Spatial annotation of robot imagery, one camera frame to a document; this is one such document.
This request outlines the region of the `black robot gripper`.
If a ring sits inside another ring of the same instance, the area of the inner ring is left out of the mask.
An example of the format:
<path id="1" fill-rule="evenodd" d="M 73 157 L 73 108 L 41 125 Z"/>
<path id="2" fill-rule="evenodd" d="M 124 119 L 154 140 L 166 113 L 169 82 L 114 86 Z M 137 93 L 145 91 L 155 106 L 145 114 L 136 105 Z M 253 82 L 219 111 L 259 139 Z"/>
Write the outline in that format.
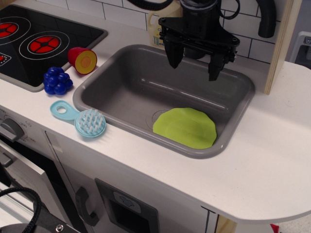
<path id="1" fill-rule="evenodd" d="M 184 49 L 210 55 L 209 81 L 217 80 L 226 62 L 236 59 L 237 37 L 220 24 L 220 0 L 181 0 L 182 17 L 162 17 L 160 38 L 172 68 L 183 59 Z"/>

